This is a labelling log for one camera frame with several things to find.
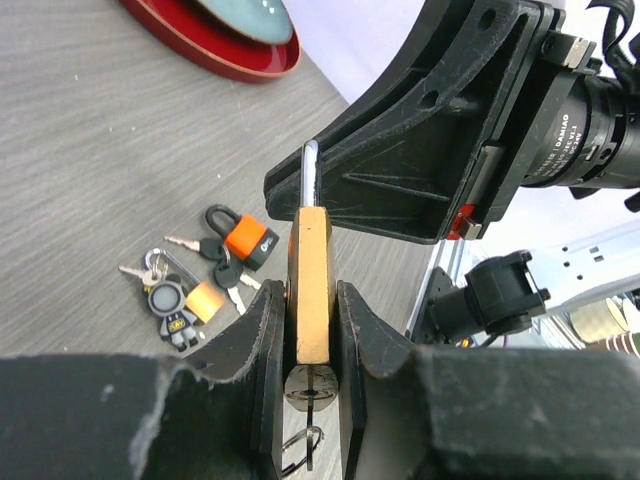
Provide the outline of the keys with panda keychain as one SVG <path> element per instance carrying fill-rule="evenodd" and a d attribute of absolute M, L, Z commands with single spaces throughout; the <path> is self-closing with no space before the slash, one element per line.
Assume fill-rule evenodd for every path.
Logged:
<path fill-rule="evenodd" d="M 186 288 L 167 257 L 154 250 L 147 257 L 145 268 L 120 265 L 118 270 L 141 281 L 148 310 L 158 319 L 160 338 L 185 352 L 199 343 L 199 319 L 187 308 Z"/>

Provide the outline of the small keys of large padlock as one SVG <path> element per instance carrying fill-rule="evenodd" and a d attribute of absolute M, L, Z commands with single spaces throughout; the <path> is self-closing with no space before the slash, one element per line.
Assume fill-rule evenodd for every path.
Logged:
<path fill-rule="evenodd" d="M 325 438 L 325 434 L 322 428 L 314 424 L 314 407 L 315 397 L 309 396 L 306 400 L 305 428 L 299 430 L 292 437 L 286 440 L 282 445 L 281 454 L 284 455 L 296 443 L 304 442 L 305 444 L 304 457 L 299 461 L 291 462 L 286 465 L 281 471 L 282 479 L 290 477 L 291 475 L 299 471 L 302 467 L 305 467 L 308 472 L 312 472 L 314 469 L 314 452 Z"/>

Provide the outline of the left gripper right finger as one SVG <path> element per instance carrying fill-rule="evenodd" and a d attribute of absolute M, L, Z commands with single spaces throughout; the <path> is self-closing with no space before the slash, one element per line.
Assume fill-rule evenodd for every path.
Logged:
<path fill-rule="evenodd" d="M 635 479 L 639 361 L 612 352 L 417 345 L 339 282 L 347 479 Z"/>

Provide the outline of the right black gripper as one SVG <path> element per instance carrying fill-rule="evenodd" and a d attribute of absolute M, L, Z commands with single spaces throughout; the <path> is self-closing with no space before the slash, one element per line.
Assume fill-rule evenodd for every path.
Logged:
<path fill-rule="evenodd" d="M 545 14 L 533 1 L 426 2 L 383 74 L 316 135 L 331 222 L 475 240 L 519 188 L 549 186 L 537 169 L 569 161 L 552 144 L 595 44 L 561 32 L 563 1 Z"/>

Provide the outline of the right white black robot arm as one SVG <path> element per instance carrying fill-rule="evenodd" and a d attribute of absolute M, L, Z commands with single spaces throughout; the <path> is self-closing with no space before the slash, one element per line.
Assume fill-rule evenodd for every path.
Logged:
<path fill-rule="evenodd" d="M 287 5 L 305 53 L 348 102 L 389 65 L 418 15 L 415 1 L 291 1 Z M 639 268 L 639 218 L 619 191 L 575 200 L 554 187 L 521 189 L 505 217 L 477 241 L 433 247 L 340 232 L 338 270 L 371 308 L 398 331 L 410 327 L 427 276 L 444 268 L 457 285 L 479 262 L 529 249 L 542 255 L 536 275 L 561 293 L 549 313 L 506 346 L 580 348 L 610 335 L 610 324 L 639 314 L 624 295 L 622 275 Z"/>

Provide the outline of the black-headed keys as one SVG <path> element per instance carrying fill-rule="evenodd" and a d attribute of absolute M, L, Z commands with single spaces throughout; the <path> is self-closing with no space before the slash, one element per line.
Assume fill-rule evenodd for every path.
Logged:
<path fill-rule="evenodd" d="M 216 285 L 226 291 L 239 315 L 246 313 L 239 285 L 243 284 L 258 291 L 261 283 L 245 272 L 242 262 L 231 253 L 222 240 L 214 238 L 190 240 L 175 236 L 164 236 L 164 240 L 195 251 L 204 259 L 211 261 L 214 264 L 212 277 Z"/>

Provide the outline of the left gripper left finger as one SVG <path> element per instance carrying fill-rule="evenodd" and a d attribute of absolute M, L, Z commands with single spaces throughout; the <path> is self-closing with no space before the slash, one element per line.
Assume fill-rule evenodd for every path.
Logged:
<path fill-rule="evenodd" d="M 5 479 L 278 479 L 284 286 L 191 356 L 1 361 Z"/>

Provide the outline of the large brass padlock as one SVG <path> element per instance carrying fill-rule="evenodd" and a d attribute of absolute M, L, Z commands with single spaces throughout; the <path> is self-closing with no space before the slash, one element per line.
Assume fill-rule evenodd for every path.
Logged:
<path fill-rule="evenodd" d="M 288 243 L 284 339 L 284 396 L 300 412 L 328 407 L 338 393 L 330 363 L 330 329 L 336 301 L 332 226 L 320 204 L 320 148 L 301 153 L 300 202 Z"/>

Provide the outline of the orange black padlock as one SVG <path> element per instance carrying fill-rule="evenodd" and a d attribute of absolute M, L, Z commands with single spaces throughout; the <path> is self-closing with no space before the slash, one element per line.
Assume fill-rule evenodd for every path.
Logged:
<path fill-rule="evenodd" d="M 258 271 L 279 242 L 279 235 L 248 214 L 240 215 L 223 204 L 205 210 L 207 225 L 245 267 Z"/>

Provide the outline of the small brass long-shackle padlock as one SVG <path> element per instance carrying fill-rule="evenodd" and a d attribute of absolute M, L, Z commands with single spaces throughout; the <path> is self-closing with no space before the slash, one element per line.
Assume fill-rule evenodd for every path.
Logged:
<path fill-rule="evenodd" d="M 149 250 L 144 257 L 147 267 L 152 266 L 153 257 L 162 257 L 174 273 L 187 281 L 189 289 L 185 306 L 204 324 L 208 323 L 225 304 L 225 298 L 212 285 L 201 281 L 171 252 L 158 247 Z"/>

